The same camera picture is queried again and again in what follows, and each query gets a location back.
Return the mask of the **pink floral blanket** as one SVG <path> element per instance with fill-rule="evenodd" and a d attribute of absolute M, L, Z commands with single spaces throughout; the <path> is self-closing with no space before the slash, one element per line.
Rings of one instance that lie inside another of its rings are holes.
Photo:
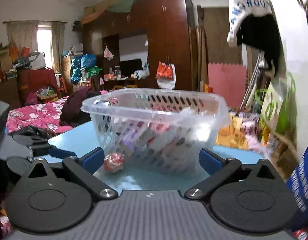
<path fill-rule="evenodd" d="M 56 134 L 72 129 L 71 126 L 61 126 L 60 116 L 67 96 L 56 101 L 25 106 L 10 110 L 7 119 L 7 133 L 18 131 L 26 126 L 48 128 Z"/>

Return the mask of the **purple box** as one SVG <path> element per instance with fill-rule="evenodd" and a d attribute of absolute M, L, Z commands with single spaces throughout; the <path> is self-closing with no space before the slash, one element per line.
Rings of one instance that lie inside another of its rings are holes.
<path fill-rule="evenodd" d="M 136 150 L 143 147 L 142 135 L 144 131 L 143 128 L 126 130 L 119 142 L 119 147 L 125 156 L 131 157 Z"/>

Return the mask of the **blue fabric bag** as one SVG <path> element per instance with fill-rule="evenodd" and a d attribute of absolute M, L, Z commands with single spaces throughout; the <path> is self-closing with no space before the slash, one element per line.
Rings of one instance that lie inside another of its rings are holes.
<path fill-rule="evenodd" d="M 291 230 L 306 228 L 308 226 L 308 146 L 286 185 L 292 191 L 298 207 Z"/>

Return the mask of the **pink foam mat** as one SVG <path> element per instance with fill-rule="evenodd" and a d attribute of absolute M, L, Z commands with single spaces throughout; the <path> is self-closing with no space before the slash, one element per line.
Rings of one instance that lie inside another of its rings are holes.
<path fill-rule="evenodd" d="M 208 84 L 224 97 L 227 106 L 238 109 L 246 92 L 246 67 L 239 64 L 209 63 Z"/>

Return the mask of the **dark red wooden wardrobe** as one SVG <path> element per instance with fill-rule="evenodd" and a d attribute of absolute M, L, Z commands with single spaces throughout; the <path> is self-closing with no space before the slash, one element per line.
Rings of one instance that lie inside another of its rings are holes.
<path fill-rule="evenodd" d="M 121 38 L 129 38 L 128 48 L 135 48 L 135 36 L 146 35 L 150 76 L 139 81 L 138 87 L 156 88 L 157 66 L 168 61 L 175 65 L 175 88 L 195 90 L 191 52 L 195 26 L 191 0 L 138 0 L 130 12 L 105 11 L 83 24 L 82 35 L 84 53 L 96 55 L 104 74 L 122 61 Z"/>

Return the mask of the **orange white hanging bag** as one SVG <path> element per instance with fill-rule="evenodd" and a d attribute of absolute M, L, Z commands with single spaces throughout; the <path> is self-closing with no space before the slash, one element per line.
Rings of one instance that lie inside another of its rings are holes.
<path fill-rule="evenodd" d="M 172 63 L 159 62 L 156 73 L 157 85 L 161 89 L 174 89 L 176 85 L 176 70 Z"/>

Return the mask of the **window curtains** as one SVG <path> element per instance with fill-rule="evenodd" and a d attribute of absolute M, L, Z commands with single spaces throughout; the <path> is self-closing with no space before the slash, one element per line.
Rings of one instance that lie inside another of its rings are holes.
<path fill-rule="evenodd" d="M 60 73 L 65 22 L 51 21 L 47 23 L 51 26 L 51 38 L 47 46 L 47 51 L 50 51 L 51 68 Z M 38 51 L 39 21 L 12 21 L 5 24 L 11 57 L 15 60 L 21 57 L 23 47 L 30 48 L 32 53 Z"/>

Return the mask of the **green white shopping bag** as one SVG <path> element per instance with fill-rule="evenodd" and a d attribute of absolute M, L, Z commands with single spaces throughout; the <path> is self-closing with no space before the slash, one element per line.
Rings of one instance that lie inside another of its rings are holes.
<path fill-rule="evenodd" d="M 261 105 L 261 117 L 271 131 L 285 135 L 296 126 L 296 83 L 291 75 L 270 82 L 268 88 L 257 89 L 255 100 Z"/>

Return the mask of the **small red wrapped packet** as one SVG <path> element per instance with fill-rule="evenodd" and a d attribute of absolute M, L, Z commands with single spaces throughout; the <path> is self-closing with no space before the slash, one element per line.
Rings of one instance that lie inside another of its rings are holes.
<path fill-rule="evenodd" d="M 103 168 L 106 172 L 117 173 L 124 168 L 125 157 L 121 153 L 112 153 L 105 157 Z"/>

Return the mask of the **clear plastic laundry basket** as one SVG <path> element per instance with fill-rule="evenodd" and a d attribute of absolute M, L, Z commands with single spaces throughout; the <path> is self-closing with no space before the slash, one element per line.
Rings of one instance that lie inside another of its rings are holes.
<path fill-rule="evenodd" d="M 119 89 L 84 100 L 81 109 L 105 155 L 167 174 L 195 173 L 200 150 L 212 149 L 230 124 L 222 96 L 185 90 Z"/>

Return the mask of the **yellow orange blanket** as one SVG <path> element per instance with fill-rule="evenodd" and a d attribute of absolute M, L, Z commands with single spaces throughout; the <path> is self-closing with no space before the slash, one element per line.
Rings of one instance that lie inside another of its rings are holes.
<path fill-rule="evenodd" d="M 230 125 L 219 129 L 216 145 L 248 150 L 245 133 L 241 130 L 243 118 L 230 112 Z"/>

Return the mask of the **red white tissue pack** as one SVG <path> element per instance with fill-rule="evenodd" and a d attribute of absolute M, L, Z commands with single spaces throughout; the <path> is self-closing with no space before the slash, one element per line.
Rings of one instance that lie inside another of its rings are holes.
<path fill-rule="evenodd" d="M 142 135 L 142 141 L 148 150 L 158 152 L 180 138 L 182 128 L 164 124 L 150 124 Z"/>

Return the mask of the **brown wooden door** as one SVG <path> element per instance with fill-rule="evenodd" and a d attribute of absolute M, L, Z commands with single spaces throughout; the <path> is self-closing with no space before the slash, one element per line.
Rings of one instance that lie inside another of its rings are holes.
<path fill-rule="evenodd" d="M 227 43 L 228 7 L 197 6 L 198 25 L 204 28 L 206 63 L 242 64 L 242 48 Z"/>

